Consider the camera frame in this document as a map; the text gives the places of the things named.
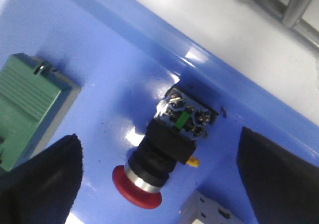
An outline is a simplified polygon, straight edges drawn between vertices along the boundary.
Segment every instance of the blue plastic surface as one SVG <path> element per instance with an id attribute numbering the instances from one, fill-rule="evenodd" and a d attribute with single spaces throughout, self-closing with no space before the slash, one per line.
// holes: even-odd
<path id="1" fill-rule="evenodd" d="M 72 214 L 85 224 L 174 224 L 196 188 L 256 224 L 236 166 L 244 125 L 319 166 L 316 125 L 134 0 L 9 0 L 0 17 L 0 66 L 18 52 L 49 60 L 82 87 L 50 143 L 73 133 L 82 141 L 84 180 Z M 176 76 L 227 118 L 220 115 L 199 142 L 200 167 L 178 164 L 162 205 L 144 210 L 117 192 L 112 170 L 134 148 L 127 134 L 146 131 Z"/>

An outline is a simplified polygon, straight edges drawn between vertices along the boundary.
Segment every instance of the green terminal block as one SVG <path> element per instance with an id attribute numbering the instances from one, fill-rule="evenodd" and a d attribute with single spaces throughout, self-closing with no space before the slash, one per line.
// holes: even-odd
<path id="1" fill-rule="evenodd" d="M 10 56 L 0 72 L 0 174 L 47 145 L 79 91 L 48 62 Z"/>

